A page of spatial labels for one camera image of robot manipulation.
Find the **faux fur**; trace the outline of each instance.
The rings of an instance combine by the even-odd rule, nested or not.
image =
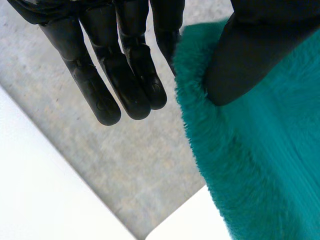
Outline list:
[[[225,24],[187,26],[174,59],[199,171],[234,240],[320,240],[320,31],[216,107],[202,80]]]

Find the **teal plush object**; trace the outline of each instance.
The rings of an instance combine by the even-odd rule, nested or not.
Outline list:
[[[320,31],[216,107],[202,81],[226,22],[187,26],[174,59],[198,169],[234,240],[320,240]]]

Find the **white board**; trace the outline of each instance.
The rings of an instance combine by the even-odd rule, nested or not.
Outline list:
[[[134,239],[0,87],[0,240]]]
[[[200,189],[146,240],[231,240],[207,186]]]

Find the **fuzzy teal material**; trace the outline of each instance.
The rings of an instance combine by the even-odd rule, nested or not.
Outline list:
[[[199,171],[234,240],[320,240],[320,31],[216,107],[202,80],[225,24],[187,26],[174,59]]]

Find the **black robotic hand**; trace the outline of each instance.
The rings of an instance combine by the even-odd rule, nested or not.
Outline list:
[[[151,110],[165,106],[167,95],[145,39],[149,0],[8,1],[28,22],[39,24],[100,123],[116,124],[121,111],[88,54],[80,22],[132,119],[144,119]],[[150,0],[150,3],[157,44],[173,71],[172,56],[180,36],[185,0]]]
[[[120,109],[98,75],[80,22],[128,115],[146,118],[167,101],[146,45],[148,0],[8,0],[30,23],[40,24],[60,52],[97,119],[113,125]],[[150,0],[158,46],[170,65],[185,0]],[[231,0],[234,13],[204,76],[208,98],[226,105],[258,84],[320,27],[320,0]],[[117,25],[124,49],[118,45]]]

